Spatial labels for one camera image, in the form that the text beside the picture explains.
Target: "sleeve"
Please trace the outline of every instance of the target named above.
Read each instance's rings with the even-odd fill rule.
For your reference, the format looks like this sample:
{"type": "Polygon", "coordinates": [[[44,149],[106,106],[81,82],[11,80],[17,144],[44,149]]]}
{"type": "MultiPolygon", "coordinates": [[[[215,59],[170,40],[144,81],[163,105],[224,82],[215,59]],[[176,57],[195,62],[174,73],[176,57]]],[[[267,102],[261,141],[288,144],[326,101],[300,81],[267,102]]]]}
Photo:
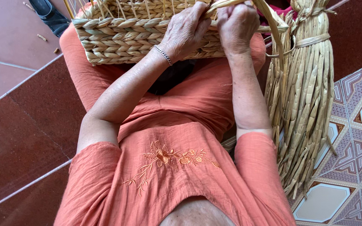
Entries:
{"type": "Polygon", "coordinates": [[[276,147],[264,133],[242,135],[235,147],[237,170],[270,225],[296,225],[276,164],[276,147]]]}
{"type": "Polygon", "coordinates": [[[120,156],[116,145],[103,141],[87,146],[72,159],[55,226],[97,224],[120,156]]]}

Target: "embroidery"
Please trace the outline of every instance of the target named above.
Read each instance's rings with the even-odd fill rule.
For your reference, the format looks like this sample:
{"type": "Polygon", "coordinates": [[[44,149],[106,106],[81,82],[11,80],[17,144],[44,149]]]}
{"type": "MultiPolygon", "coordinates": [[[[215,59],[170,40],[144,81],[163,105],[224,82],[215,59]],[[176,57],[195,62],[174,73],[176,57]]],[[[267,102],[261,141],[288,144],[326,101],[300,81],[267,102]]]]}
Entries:
{"type": "Polygon", "coordinates": [[[143,167],[140,167],[138,170],[140,171],[139,173],[137,173],[134,177],[132,177],[132,179],[123,182],[123,184],[128,183],[127,186],[129,186],[132,183],[136,185],[136,182],[138,180],[141,180],[140,182],[138,182],[138,186],[136,188],[138,190],[139,196],[142,196],[141,195],[142,191],[145,192],[143,186],[144,185],[147,186],[148,181],[152,179],[152,177],[148,178],[148,174],[151,173],[153,165],[155,163],[159,168],[168,165],[169,167],[171,167],[176,171],[178,171],[177,162],[179,162],[181,165],[193,164],[194,166],[196,166],[202,161],[205,162],[209,161],[214,167],[220,168],[217,162],[205,157],[206,152],[204,152],[203,149],[200,151],[198,150],[195,151],[194,149],[190,149],[189,151],[181,154],[180,152],[184,151],[185,149],[174,152],[174,149],[168,151],[168,147],[165,144],[162,147],[160,146],[161,146],[160,141],[157,140],[152,142],[150,145],[150,152],[142,154],[144,157],[151,160],[151,163],[144,165],[143,167]]]}

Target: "wicker basket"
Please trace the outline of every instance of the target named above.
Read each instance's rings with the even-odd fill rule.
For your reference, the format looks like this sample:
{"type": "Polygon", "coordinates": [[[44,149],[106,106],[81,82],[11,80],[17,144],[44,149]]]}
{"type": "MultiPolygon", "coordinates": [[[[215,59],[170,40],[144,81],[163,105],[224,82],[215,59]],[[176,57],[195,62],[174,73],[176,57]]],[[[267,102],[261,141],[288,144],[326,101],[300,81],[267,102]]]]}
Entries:
{"type": "MultiPolygon", "coordinates": [[[[195,0],[98,0],[90,8],[82,8],[84,13],[72,22],[87,59],[93,65],[137,63],[153,45],[161,42],[170,18],[194,4],[195,0]]],[[[212,16],[199,48],[185,59],[224,57],[215,17],[212,16]]],[[[287,26],[278,29],[283,32],[287,26]]],[[[262,33],[270,30],[269,27],[259,28],[262,33]]]]}

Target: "woman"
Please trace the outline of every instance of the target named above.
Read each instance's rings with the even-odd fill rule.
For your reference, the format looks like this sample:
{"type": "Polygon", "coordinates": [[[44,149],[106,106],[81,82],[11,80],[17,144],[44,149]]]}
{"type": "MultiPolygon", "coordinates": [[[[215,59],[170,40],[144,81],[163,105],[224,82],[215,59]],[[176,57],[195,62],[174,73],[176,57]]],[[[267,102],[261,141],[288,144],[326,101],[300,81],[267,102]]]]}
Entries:
{"type": "Polygon", "coordinates": [[[255,76],[265,50],[253,7],[218,10],[227,58],[198,61],[162,96],[146,92],[198,46],[210,25],[205,8],[173,16],[163,41],[128,71],[92,67],[73,26],[63,34],[88,112],[55,225],[295,225],[255,76]],[[219,143],[234,120],[237,167],[219,143]]]}

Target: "silver bracelet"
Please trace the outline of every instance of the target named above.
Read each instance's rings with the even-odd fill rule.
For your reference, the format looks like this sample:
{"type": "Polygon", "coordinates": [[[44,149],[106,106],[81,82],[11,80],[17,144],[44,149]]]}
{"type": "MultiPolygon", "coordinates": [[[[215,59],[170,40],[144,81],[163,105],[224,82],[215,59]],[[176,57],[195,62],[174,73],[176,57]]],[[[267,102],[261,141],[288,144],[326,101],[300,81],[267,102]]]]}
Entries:
{"type": "Polygon", "coordinates": [[[161,50],[157,45],[154,45],[154,48],[157,49],[157,51],[164,56],[164,58],[168,61],[168,63],[170,64],[170,66],[173,65],[173,63],[171,62],[170,58],[167,56],[167,54],[165,54],[165,53],[163,52],[163,50],[161,50]]]}

